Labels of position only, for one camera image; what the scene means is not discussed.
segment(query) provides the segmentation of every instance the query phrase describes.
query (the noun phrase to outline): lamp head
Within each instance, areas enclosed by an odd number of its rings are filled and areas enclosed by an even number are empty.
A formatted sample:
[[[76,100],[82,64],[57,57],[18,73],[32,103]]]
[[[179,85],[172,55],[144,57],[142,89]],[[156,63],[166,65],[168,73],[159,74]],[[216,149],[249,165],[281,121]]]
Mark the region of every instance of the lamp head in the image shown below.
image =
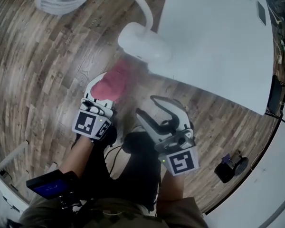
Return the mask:
[[[118,44],[125,53],[146,63],[167,62],[172,57],[170,48],[158,34],[135,22],[124,27]]]

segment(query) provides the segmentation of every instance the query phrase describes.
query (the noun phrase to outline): blue screen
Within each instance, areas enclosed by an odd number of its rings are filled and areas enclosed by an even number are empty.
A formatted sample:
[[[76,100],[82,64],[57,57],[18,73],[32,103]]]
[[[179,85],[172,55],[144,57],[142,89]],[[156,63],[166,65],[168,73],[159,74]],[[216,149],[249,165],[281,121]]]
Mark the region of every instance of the blue screen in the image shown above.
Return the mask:
[[[42,197],[51,197],[67,191],[69,186],[62,180],[56,180],[34,189]]]

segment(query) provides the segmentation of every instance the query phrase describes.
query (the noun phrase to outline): small screen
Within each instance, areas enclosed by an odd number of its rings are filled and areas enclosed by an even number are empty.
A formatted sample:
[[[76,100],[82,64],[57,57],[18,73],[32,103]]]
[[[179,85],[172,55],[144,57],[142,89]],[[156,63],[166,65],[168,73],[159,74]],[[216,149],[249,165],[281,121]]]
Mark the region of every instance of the small screen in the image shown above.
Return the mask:
[[[59,196],[69,189],[69,185],[63,180],[55,180],[43,186],[34,188],[34,191],[44,198]]]
[[[258,17],[260,18],[260,20],[263,22],[264,25],[266,25],[265,9],[262,6],[262,4],[260,4],[259,1],[257,1],[257,12],[258,12]]]

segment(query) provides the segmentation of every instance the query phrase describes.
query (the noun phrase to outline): person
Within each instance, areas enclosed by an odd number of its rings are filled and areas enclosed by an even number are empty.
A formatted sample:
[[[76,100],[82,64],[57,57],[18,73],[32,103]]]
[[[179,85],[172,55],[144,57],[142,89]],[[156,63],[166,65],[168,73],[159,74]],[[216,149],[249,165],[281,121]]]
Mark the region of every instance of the person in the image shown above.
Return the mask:
[[[88,202],[75,215],[60,208],[57,199],[36,196],[21,215],[21,227],[76,228],[207,228],[194,198],[183,198],[185,176],[172,176],[166,171],[161,181],[158,153],[146,132],[128,134],[123,149],[131,157],[116,180],[110,177],[104,150],[116,139],[110,127],[105,139],[93,143],[77,135],[76,143],[59,167],[73,171],[80,179],[80,195]]]

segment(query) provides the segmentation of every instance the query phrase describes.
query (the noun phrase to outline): khaki shirt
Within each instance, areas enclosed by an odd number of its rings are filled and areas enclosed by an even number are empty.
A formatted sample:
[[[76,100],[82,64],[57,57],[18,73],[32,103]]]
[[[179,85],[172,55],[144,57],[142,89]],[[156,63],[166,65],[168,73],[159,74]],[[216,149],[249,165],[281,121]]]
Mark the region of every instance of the khaki shirt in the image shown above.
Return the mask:
[[[194,198],[169,202],[157,216],[149,216],[144,206],[122,199],[99,199],[79,211],[73,221],[62,212],[57,199],[36,196],[19,222],[24,227],[83,228],[207,228]]]

